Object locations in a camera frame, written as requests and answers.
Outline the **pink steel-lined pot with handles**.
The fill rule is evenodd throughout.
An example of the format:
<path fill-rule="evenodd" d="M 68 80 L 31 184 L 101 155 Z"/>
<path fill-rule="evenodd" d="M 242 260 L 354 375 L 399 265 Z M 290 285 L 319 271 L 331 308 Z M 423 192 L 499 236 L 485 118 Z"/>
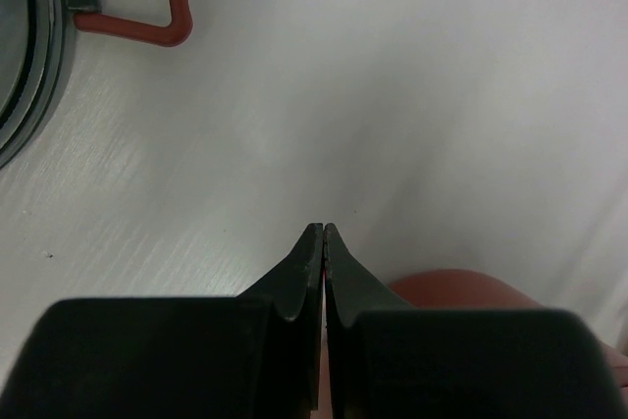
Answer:
<path fill-rule="evenodd" d="M 538 301 L 479 272 L 457 269 L 427 271 L 390 284 L 411 305 L 428 309 L 545 309 Z"/>

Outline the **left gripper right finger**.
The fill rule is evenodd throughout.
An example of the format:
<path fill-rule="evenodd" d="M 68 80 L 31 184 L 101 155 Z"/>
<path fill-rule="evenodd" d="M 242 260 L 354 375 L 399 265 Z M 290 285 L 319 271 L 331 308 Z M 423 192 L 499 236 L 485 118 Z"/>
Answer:
<path fill-rule="evenodd" d="M 602 350 L 556 309 L 418 309 L 324 230 L 337 418 L 623 418 Z"/>

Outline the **grey transparent lid with handles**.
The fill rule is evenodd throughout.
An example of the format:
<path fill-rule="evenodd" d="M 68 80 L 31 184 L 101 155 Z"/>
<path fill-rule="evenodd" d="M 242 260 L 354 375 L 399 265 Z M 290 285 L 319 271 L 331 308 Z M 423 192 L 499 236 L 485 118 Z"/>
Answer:
<path fill-rule="evenodd" d="M 1 0 L 1 163 L 9 164 L 56 105 L 70 54 L 70 31 L 161 47 L 193 28 L 188 0 L 168 0 L 170 21 L 156 26 L 105 15 L 100 0 Z"/>

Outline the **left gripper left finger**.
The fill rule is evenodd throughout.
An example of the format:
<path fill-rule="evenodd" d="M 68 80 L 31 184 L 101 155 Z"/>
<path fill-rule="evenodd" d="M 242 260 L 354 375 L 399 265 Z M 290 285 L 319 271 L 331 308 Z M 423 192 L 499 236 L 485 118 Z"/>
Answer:
<path fill-rule="evenodd" d="M 52 304 L 1 394 L 5 418 L 306 418 L 318 405 L 323 228 L 229 297 Z"/>

